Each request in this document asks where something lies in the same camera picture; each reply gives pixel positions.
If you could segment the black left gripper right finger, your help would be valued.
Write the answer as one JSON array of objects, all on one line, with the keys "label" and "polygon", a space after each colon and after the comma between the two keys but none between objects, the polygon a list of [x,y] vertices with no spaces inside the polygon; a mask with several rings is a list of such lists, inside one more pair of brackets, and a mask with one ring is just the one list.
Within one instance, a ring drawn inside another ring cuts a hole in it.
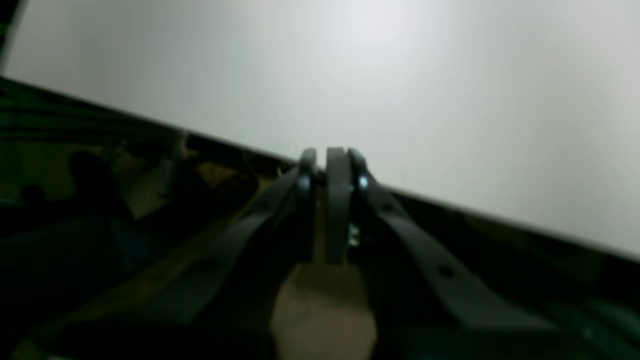
[{"label": "black left gripper right finger", "polygon": [[355,262],[374,360],[599,360],[577,331],[504,299],[375,180],[357,150],[326,154],[326,260]]}]

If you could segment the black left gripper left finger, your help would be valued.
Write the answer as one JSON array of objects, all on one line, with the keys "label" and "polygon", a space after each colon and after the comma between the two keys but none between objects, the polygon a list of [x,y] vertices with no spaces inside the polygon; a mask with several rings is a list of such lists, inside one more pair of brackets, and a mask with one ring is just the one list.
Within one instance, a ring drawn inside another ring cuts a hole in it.
[{"label": "black left gripper left finger", "polygon": [[35,342],[69,360],[276,360],[271,318],[282,283],[313,257],[317,152],[261,191],[192,262],[138,302],[42,326]]}]

